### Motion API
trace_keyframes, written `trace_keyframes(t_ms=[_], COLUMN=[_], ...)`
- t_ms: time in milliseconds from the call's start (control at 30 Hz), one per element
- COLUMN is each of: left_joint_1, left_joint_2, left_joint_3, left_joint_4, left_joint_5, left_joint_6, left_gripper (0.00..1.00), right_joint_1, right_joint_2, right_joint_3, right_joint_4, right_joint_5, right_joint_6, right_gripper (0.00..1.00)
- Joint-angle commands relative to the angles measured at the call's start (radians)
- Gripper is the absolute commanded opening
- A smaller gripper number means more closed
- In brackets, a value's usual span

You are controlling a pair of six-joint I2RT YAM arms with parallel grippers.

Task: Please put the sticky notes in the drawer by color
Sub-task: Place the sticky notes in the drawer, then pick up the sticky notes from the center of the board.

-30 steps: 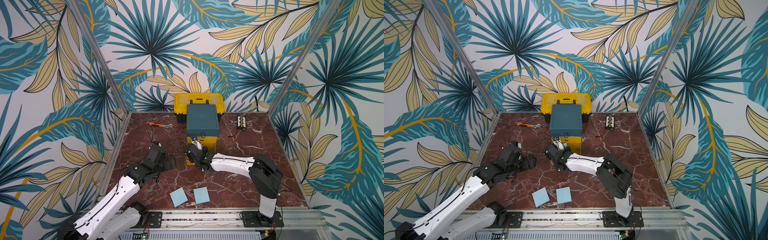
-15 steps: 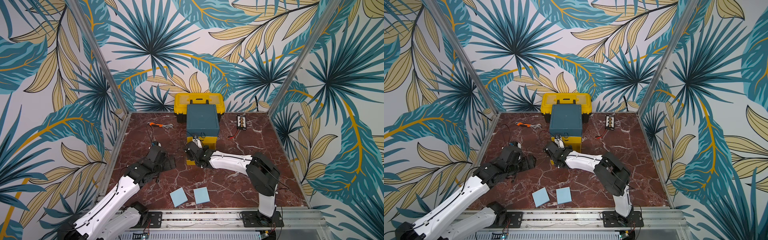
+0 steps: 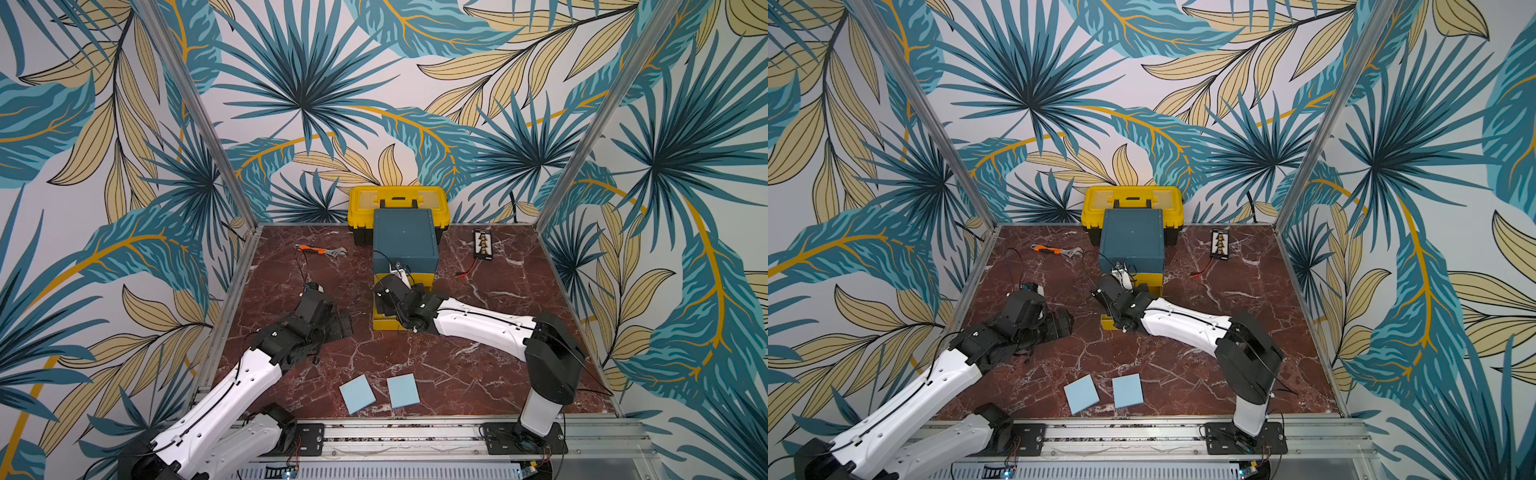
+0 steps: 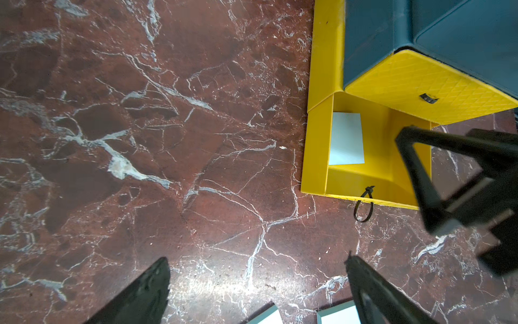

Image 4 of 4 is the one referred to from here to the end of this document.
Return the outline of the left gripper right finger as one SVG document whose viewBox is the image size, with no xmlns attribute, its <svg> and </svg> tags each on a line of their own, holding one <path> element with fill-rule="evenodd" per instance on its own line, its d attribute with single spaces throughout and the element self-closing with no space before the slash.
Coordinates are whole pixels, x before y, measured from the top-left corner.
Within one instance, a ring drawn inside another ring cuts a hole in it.
<svg viewBox="0 0 518 324">
<path fill-rule="evenodd" d="M 345 267 L 361 323 L 436 322 L 359 256 Z"/>
</svg>

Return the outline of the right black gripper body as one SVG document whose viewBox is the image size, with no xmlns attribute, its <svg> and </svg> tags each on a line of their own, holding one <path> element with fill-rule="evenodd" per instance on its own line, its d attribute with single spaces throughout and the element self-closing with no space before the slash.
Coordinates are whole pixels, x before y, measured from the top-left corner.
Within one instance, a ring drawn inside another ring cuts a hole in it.
<svg viewBox="0 0 518 324">
<path fill-rule="evenodd" d="M 489 181 L 490 195 L 476 198 L 482 204 L 477 222 L 490 224 L 490 233 L 499 243 L 478 255 L 478 260 L 494 275 L 517 273 L 517 135 L 493 130 L 473 129 L 470 138 L 506 146 L 513 156 L 503 154 L 502 148 L 481 150 L 475 160 L 482 167 L 481 175 Z"/>
</svg>

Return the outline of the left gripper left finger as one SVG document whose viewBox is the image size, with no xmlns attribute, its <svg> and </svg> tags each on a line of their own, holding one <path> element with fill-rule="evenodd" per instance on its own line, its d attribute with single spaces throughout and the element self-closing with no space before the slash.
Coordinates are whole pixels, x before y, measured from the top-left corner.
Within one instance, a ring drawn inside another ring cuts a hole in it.
<svg viewBox="0 0 518 324">
<path fill-rule="evenodd" d="M 170 269 L 166 257 L 94 314 L 87 323 L 160 323 L 168 303 Z"/>
</svg>

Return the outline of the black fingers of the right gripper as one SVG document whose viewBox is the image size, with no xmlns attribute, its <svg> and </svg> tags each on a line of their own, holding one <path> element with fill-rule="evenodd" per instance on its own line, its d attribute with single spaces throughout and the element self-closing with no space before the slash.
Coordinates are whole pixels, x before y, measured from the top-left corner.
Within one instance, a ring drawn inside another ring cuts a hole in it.
<svg viewBox="0 0 518 324">
<path fill-rule="evenodd" d="M 431 235 L 445 235 L 456 225 L 485 224 L 508 210 L 517 210 L 516 134 L 474 128 L 460 136 L 407 126 L 395 142 L 414 188 L 424 227 Z M 416 143 L 471 157 L 482 170 L 443 200 L 421 163 L 414 148 Z"/>
</svg>

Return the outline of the blue sticky note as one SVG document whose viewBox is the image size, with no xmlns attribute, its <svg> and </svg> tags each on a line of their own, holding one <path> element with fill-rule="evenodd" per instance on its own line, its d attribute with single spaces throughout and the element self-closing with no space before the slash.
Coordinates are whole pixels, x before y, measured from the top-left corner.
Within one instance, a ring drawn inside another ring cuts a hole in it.
<svg viewBox="0 0 518 324">
<path fill-rule="evenodd" d="M 317 324 L 361 324 L 356 305 L 353 301 L 320 310 Z"/>
<path fill-rule="evenodd" d="M 278 307 L 275 304 L 271 304 L 249 320 L 248 324 L 283 324 L 283 320 Z"/>
<path fill-rule="evenodd" d="M 360 114 L 333 112 L 329 165 L 363 163 L 365 160 Z"/>
</svg>

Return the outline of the teal yellow drawer cabinet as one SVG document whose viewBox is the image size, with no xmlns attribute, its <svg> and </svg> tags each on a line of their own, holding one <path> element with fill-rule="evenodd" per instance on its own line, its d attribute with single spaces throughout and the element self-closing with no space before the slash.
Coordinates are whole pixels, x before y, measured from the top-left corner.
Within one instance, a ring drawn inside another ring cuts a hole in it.
<svg viewBox="0 0 518 324">
<path fill-rule="evenodd" d="M 301 190 L 416 209 L 401 129 L 516 106 L 516 1 L 317 1 Z M 333 112 L 360 114 L 365 163 L 329 165 Z"/>
</svg>

